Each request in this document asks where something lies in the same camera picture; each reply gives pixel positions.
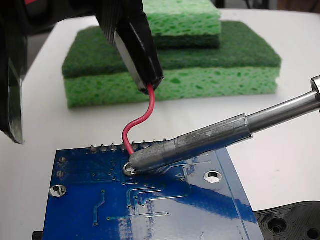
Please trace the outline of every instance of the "red wire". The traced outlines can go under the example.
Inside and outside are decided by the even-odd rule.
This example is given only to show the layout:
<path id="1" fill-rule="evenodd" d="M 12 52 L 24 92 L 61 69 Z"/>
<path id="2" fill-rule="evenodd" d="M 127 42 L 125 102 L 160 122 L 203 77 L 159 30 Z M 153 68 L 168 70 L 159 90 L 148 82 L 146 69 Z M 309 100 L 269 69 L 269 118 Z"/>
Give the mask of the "red wire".
<path id="1" fill-rule="evenodd" d="M 138 125 L 138 124 L 142 124 L 145 120 L 147 120 L 152 112 L 154 111 L 154 108 L 155 108 L 155 104 L 156 104 L 156 96 L 155 96 L 155 91 L 152 87 L 151 84 L 149 84 L 147 86 L 147 89 L 148 89 L 148 92 L 149 92 L 149 96 L 150 96 L 150 103 L 149 103 L 149 108 L 148 110 L 146 111 L 146 113 L 142 116 L 142 117 L 139 117 L 138 119 L 130 122 L 123 130 L 122 132 L 122 139 L 123 139 L 123 142 L 124 142 L 124 145 L 128 151 L 128 153 L 130 155 L 134 154 L 135 151 L 133 150 L 131 144 L 130 144 L 130 141 L 128 139 L 128 133 L 130 131 L 130 129 L 132 129 L 134 126 Z"/>

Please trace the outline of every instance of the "white surface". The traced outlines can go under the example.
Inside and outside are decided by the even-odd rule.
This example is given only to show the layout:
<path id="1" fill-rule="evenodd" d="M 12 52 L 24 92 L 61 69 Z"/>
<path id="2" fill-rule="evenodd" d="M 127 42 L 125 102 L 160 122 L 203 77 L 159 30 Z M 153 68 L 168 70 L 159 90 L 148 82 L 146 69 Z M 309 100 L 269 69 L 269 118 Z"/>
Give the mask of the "white surface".
<path id="1" fill-rule="evenodd" d="M 171 139 L 311 90 L 310 79 L 320 73 L 319 15 L 223 10 L 222 18 L 243 21 L 282 57 L 277 94 L 158 102 L 152 117 L 130 132 L 131 141 Z M 142 103 L 68 110 L 64 59 L 77 32 L 97 24 L 86 17 L 57 25 L 23 84 L 25 145 L 0 134 L 1 240 L 28 240 L 33 231 L 43 229 L 56 150 L 119 144 L 126 124 L 148 107 Z M 254 211 L 320 201 L 319 121 L 314 112 L 228 148 Z"/>

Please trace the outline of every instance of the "sponge stack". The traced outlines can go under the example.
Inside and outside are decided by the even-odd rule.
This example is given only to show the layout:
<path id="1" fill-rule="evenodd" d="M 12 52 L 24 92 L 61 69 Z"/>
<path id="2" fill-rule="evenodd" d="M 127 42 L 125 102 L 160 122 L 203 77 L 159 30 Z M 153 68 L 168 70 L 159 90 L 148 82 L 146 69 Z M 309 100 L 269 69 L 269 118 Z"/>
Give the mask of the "sponge stack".
<path id="1" fill-rule="evenodd" d="M 171 1 L 144 3 L 152 34 L 161 46 L 158 56 L 165 76 L 155 91 L 157 101 L 275 93 L 281 59 L 264 39 L 241 22 L 220 22 L 220 13 L 209 0 L 174 0 L 184 13 L 174 8 L 165 11 L 165 2 Z M 210 11 L 213 17 L 208 19 Z M 201 22 L 192 24 L 198 17 Z M 217 36 L 219 48 L 206 45 Z M 78 33 L 62 73 L 70 108 L 149 100 L 138 91 L 117 49 L 107 43 L 99 27 Z"/>

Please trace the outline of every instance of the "blue circuit board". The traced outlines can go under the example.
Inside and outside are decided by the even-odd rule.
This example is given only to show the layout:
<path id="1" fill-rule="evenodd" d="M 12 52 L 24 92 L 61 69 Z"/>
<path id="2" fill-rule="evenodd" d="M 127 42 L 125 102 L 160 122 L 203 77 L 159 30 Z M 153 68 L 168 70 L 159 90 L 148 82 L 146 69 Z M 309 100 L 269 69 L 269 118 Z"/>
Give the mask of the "blue circuit board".
<path id="1" fill-rule="evenodd" d="M 48 196 L 43 240 L 264 239 L 226 149 L 140 176 L 122 146 L 95 150 L 56 152 L 50 187 L 66 192 Z"/>

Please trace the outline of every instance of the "soldering iron barrel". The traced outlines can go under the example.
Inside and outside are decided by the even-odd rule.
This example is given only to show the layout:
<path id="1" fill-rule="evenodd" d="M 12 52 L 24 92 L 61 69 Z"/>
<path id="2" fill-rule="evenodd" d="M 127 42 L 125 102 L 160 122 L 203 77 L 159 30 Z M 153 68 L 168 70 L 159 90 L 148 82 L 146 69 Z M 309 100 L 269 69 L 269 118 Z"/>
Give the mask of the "soldering iron barrel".
<path id="1" fill-rule="evenodd" d="M 274 127 L 320 108 L 319 94 L 310 91 L 302 96 L 247 116 L 252 134 Z"/>
<path id="2" fill-rule="evenodd" d="M 135 152 L 129 164 L 147 172 L 218 150 L 252 137 L 245 114 Z"/>

